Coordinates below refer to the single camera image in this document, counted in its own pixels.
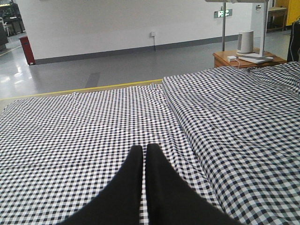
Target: white air purifier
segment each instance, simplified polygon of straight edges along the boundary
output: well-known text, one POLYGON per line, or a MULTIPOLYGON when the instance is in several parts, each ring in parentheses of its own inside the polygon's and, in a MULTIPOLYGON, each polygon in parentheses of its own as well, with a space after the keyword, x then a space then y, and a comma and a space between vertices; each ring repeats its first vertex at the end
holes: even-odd
POLYGON ((238 39, 238 48, 236 50, 239 54, 246 54, 253 52, 253 30, 240 31, 238 39))

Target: black and white gingham fabric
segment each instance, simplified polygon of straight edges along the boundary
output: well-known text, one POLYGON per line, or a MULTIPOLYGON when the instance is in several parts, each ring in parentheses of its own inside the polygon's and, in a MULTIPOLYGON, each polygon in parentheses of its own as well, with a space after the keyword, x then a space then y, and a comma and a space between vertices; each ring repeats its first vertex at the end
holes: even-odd
POLYGON ((163 87, 224 212, 300 224, 300 63, 219 67, 163 87))
POLYGON ((161 85, 15 101, 0 116, 0 224, 62 221, 107 185, 132 145, 148 143, 220 207, 161 85))

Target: lamp pole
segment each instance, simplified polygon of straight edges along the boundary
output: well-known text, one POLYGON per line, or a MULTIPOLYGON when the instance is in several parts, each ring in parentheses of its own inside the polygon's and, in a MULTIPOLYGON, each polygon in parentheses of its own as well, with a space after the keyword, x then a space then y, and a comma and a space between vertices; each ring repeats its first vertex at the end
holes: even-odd
POLYGON ((226 23, 226 2, 223 2, 223 30, 222 30, 222 51, 225 51, 225 23, 226 23))

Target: desk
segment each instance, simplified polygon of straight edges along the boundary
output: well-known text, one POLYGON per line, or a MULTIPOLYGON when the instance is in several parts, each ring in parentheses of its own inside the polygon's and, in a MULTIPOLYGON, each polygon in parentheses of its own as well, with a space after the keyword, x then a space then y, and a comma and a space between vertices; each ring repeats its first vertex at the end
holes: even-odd
POLYGON ((3 19, 5 23, 7 24, 11 24, 12 27, 13 27, 13 30, 14 30, 14 34, 17 35, 17 32, 15 30, 15 25, 14 25, 14 22, 18 22, 19 23, 19 26, 20 26, 20 30, 21 30, 21 33, 23 33, 23 28, 22 28, 22 25, 21 25, 21 18, 20 17, 16 17, 16 18, 13 18, 13 19, 10 19, 10 18, 5 18, 3 19))
POLYGON ((230 66, 230 67, 239 67, 240 63, 240 68, 248 68, 248 67, 266 67, 266 66, 274 66, 282 63, 286 63, 286 61, 270 52, 265 52, 266 56, 271 56, 274 58, 273 61, 269 62, 263 62, 263 63, 252 63, 244 60, 238 60, 233 61, 233 62, 227 62, 227 56, 236 56, 236 50, 230 50, 230 51, 224 51, 224 52, 215 52, 213 53, 213 56, 215 57, 215 68, 216 67, 221 67, 221 66, 230 66))
POLYGON ((269 28, 267 32, 282 30, 285 29, 286 24, 286 8, 283 7, 271 7, 268 10, 268 17, 272 17, 270 26, 274 25, 274 18, 273 17, 282 17, 281 27, 269 28))

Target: exit sign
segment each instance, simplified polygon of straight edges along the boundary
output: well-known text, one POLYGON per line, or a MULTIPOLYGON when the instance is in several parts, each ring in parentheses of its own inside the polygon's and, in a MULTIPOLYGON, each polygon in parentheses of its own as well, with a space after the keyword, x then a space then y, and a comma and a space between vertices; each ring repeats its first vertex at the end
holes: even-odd
MULTIPOLYGON (((232 16, 233 15, 233 10, 232 9, 227 9, 225 16, 232 16)), ((216 11, 214 13, 214 18, 221 18, 224 16, 224 10, 216 11)))

